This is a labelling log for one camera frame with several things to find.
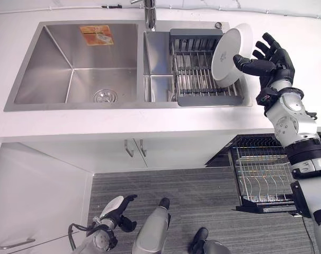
dishwasher rack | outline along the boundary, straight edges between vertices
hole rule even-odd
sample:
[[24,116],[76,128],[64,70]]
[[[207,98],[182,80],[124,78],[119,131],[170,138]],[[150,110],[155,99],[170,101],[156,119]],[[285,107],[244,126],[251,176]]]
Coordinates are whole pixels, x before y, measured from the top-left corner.
[[171,29],[175,95],[180,106],[240,105],[239,80],[220,88],[211,74],[215,48],[223,33],[219,29]]
[[253,213],[294,212],[290,162],[273,137],[241,138],[229,151],[241,206]]

white countertop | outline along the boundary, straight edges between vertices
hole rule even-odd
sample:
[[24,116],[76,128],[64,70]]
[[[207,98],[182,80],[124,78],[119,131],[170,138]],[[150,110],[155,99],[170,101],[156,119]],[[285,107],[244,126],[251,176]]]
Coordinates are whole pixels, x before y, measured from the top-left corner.
[[[41,21],[143,20],[143,9],[77,9],[0,15],[0,142],[44,139],[47,135],[220,131],[263,133],[273,128],[257,106],[259,80],[247,76],[253,106],[138,110],[65,110],[3,112],[19,67]],[[157,10],[158,20],[223,21],[230,27],[248,23],[254,43],[264,32],[287,49],[296,69],[294,87],[304,91],[306,109],[317,112],[321,131],[321,20],[270,14],[211,10]]]

white plate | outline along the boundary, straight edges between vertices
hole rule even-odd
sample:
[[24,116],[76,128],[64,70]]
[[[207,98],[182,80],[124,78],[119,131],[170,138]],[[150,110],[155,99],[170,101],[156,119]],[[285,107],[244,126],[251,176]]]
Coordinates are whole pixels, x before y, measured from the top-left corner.
[[233,84],[243,74],[236,68],[233,57],[239,54],[250,58],[252,43],[252,29],[248,24],[240,24],[222,36],[211,63],[212,76],[220,87]]

cabinet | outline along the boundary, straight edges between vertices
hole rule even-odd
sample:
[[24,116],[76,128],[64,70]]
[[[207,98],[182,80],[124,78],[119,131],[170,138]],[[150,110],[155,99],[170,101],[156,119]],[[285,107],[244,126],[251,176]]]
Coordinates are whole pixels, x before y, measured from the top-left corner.
[[148,168],[201,168],[234,134],[135,139]]
[[92,173],[146,168],[133,139],[26,142],[24,144]]
[[[76,246],[81,245],[85,234],[73,234]],[[38,246],[27,248],[16,252],[16,254],[70,254],[72,252],[68,237],[62,237],[54,241],[46,242]]]
[[120,139],[24,144],[92,173],[105,173],[146,168],[204,167],[234,137],[234,134],[136,134],[126,141],[128,151],[133,150],[133,157],[126,151],[124,140]]
[[0,254],[63,237],[72,222],[84,223],[89,179],[92,174],[22,144],[2,144],[0,246],[35,241]]

cabinet handle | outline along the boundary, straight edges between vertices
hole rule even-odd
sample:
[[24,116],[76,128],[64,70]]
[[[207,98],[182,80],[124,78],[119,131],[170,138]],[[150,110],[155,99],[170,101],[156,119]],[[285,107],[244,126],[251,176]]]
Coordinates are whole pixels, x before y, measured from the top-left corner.
[[8,249],[18,247],[18,246],[21,246],[21,245],[24,245],[24,244],[27,244],[30,242],[35,242],[35,239],[34,238],[27,238],[27,240],[25,242],[19,242],[19,243],[8,245],[8,246],[0,246],[0,250],[8,250]]
[[128,140],[127,139],[125,139],[124,140],[124,147],[125,147],[125,151],[129,154],[129,156],[130,157],[133,157],[133,150],[129,150],[129,148],[128,148]]
[[146,149],[143,149],[143,139],[139,141],[141,153],[146,157]]

